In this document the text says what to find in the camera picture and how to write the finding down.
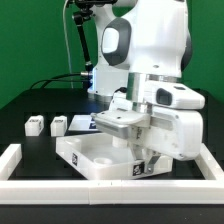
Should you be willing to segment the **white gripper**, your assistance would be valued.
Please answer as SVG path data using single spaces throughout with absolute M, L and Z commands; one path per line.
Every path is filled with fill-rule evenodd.
M 145 160 L 146 174 L 154 173 L 161 154 L 187 161 L 195 159 L 200 153 L 203 120 L 197 111 L 153 106 L 151 114 L 107 110 L 92 113 L 91 117 L 99 131 L 132 144 L 135 161 L 144 159 L 143 149 L 152 150 Z

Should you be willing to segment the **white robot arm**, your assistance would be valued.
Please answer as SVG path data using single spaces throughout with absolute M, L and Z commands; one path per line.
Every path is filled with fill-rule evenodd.
M 97 128 L 122 139 L 152 174 L 166 157 L 195 159 L 202 143 L 202 95 L 178 82 L 191 57 L 186 0 L 138 0 L 126 15 L 107 25 L 102 53 L 115 67 L 129 67 L 124 102 L 95 113 Z

